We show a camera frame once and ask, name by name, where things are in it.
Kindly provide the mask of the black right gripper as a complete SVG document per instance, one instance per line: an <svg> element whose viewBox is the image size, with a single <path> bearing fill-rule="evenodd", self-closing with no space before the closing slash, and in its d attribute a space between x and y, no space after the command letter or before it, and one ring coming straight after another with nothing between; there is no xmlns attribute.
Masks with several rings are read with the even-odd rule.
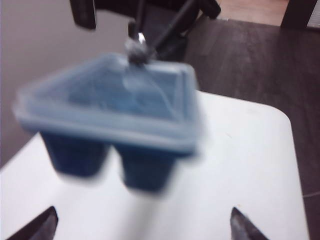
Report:
<svg viewBox="0 0 320 240"><path fill-rule="evenodd" d="M128 36L139 40L145 0L139 0L136 18L128 23ZM221 7L216 0L148 0L146 2L146 45L148 54L184 54L187 32L203 13L216 19Z"/></svg>

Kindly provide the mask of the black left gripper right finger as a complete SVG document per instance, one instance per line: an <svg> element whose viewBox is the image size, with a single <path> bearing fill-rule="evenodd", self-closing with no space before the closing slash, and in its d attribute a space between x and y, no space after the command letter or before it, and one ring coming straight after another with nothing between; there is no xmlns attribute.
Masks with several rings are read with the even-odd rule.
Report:
<svg viewBox="0 0 320 240"><path fill-rule="evenodd" d="M232 240L268 240L268 238L236 207L230 215Z"/></svg>

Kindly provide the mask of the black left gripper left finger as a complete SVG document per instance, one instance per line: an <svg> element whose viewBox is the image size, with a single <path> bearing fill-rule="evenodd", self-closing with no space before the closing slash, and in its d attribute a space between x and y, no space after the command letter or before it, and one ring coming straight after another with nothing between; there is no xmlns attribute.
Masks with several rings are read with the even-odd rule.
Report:
<svg viewBox="0 0 320 240"><path fill-rule="evenodd" d="M24 227L9 237L10 240L53 240L59 218L54 206L50 206Z"/></svg>

